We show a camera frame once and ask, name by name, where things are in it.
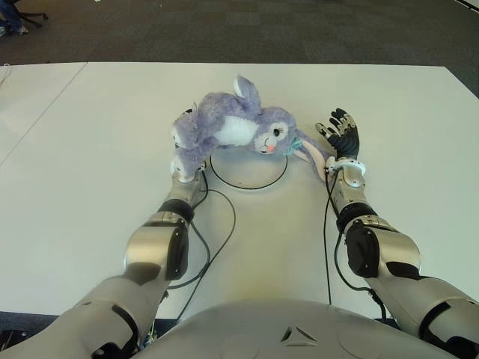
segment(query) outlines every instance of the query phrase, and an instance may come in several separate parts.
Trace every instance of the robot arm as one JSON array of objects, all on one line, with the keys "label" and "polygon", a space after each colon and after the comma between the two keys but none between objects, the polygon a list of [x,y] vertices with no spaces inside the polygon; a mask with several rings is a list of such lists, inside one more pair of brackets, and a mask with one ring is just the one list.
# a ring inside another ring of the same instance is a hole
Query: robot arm
[{"label": "robot arm", "polygon": [[449,283],[419,274],[420,253],[407,235],[373,210],[364,195],[365,166],[357,161],[358,130],[337,109],[318,132],[338,151],[326,171],[337,176],[332,201],[346,234],[350,268],[381,298],[401,329],[460,358],[479,358],[479,303]]},{"label": "robot arm", "polygon": [[47,329],[1,359],[130,358],[146,336],[172,280],[186,271],[188,227],[201,200],[199,172],[173,186],[157,213],[130,237],[125,272],[104,280]]}]

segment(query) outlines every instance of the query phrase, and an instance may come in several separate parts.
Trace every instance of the stuffed bunny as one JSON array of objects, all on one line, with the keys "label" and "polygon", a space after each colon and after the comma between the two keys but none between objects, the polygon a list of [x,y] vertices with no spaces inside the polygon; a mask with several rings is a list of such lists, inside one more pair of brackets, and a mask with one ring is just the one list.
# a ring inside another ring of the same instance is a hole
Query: stuffed bunny
[{"label": "stuffed bunny", "polygon": [[279,107],[261,108],[256,87],[238,76],[234,95],[209,93],[180,115],[173,123],[175,159],[172,171],[189,182],[206,157],[217,147],[245,146],[251,150],[288,156],[295,154],[314,164],[314,171],[325,178],[326,152],[296,128],[294,117]]}]

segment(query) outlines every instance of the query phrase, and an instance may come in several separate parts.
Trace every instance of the gray carpet floor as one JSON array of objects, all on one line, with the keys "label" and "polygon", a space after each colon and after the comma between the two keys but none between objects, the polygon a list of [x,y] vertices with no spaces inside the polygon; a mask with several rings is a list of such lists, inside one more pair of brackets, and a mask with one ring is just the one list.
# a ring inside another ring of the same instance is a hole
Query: gray carpet floor
[{"label": "gray carpet floor", "polygon": [[175,61],[446,66],[479,96],[479,13],[454,0],[22,0],[43,28],[0,63]]}]

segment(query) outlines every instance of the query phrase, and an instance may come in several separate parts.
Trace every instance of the black joint cover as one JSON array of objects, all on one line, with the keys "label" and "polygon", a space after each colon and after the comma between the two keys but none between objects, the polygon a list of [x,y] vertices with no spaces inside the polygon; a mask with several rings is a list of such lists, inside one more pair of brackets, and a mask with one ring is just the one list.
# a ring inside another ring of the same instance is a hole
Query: black joint cover
[{"label": "black joint cover", "polygon": [[178,280],[188,268],[188,230],[178,227],[171,237],[168,247],[166,280]]},{"label": "black joint cover", "polygon": [[366,203],[361,202],[351,203],[344,207],[336,221],[339,231],[344,232],[344,228],[348,223],[362,215],[377,215],[377,213]]},{"label": "black joint cover", "polygon": [[190,223],[195,216],[193,208],[184,200],[167,200],[158,209],[158,212],[172,212],[185,218]]},{"label": "black joint cover", "polygon": [[377,277],[379,266],[379,243],[374,232],[362,223],[354,224],[346,234],[348,264],[354,274]]}]

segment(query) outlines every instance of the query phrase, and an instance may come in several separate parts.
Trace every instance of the white table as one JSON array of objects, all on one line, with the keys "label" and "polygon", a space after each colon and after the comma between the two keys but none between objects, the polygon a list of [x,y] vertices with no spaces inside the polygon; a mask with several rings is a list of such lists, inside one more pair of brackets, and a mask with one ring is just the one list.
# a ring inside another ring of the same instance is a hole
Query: white table
[{"label": "white table", "polygon": [[84,65],[0,67],[0,164]]},{"label": "white table", "polygon": [[[130,233],[170,189],[171,122],[207,92],[231,92],[238,73],[310,135],[336,106],[353,114],[374,208],[416,241],[423,275],[479,298],[468,275],[479,270],[479,101],[445,68],[99,63],[77,75],[0,167],[0,310],[59,314],[120,273]],[[326,302],[326,191],[308,165],[292,159],[280,182],[255,193],[208,178],[234,203],[237,229],[186,315],[251,297]],[[195,221],[214,253],[230,229],[229,206],[212,193]],[[378,317],[335,273],[332,214],[328,234],[333,304]],[[204,261],[194,234],[190,254],[185,278]],[[345,248],[340,262],[364,283]],[[159,317],[175,317],[191,290],[171,292]]]}]

